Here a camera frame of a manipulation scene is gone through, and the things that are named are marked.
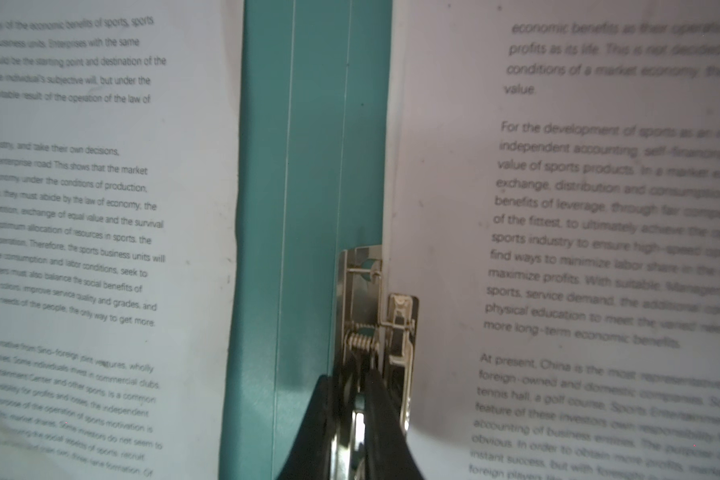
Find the white paper sheet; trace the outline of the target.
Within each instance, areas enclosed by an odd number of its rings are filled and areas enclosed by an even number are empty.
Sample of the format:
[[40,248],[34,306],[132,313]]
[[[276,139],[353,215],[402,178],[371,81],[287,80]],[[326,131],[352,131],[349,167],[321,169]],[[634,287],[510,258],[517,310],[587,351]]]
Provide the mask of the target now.
[[398,1],[428,479],[720,479],[720,1]]

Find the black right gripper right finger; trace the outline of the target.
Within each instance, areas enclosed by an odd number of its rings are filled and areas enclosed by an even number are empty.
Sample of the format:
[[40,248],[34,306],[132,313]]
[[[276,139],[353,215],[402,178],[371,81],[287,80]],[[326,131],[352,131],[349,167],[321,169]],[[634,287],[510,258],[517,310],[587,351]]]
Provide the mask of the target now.
[[422,480],[379,372],[365,376],[366,478]]

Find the paper with English text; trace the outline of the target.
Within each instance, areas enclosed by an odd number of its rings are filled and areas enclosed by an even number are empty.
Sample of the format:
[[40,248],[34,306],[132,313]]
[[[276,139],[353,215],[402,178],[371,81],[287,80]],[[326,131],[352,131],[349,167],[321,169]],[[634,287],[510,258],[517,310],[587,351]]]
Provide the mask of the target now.
[[214,479],[244,5],[0,1],[0,479]]

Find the metal folder clip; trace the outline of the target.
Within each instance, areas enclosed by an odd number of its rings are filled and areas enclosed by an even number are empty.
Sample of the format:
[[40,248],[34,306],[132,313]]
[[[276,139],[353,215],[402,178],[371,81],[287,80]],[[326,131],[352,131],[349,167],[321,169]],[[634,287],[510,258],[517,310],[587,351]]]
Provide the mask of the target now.
[[406,439],[419,301],[414,296],[385,292],[379,245],[341,253],[336,293],[336,432],[330,476],[367,479],[365,376],[372,369],[381,375]]

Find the teal file folder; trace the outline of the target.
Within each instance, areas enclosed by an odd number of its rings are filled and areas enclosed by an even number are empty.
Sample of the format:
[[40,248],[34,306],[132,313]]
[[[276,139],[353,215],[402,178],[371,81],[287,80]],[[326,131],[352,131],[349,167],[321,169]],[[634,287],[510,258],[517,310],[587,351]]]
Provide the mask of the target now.
[[332,362],[341,251],[381,240],[392,5],[245,5],[219,475],[273,479]]

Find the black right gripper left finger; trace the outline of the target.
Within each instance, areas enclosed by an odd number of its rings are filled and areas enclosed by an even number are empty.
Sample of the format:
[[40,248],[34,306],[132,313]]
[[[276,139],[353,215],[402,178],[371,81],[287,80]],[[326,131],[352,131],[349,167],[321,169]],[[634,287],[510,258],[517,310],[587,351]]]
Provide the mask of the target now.
[[333,382],[318,378],[288,458],[278,480],[326,480],[335,435]]

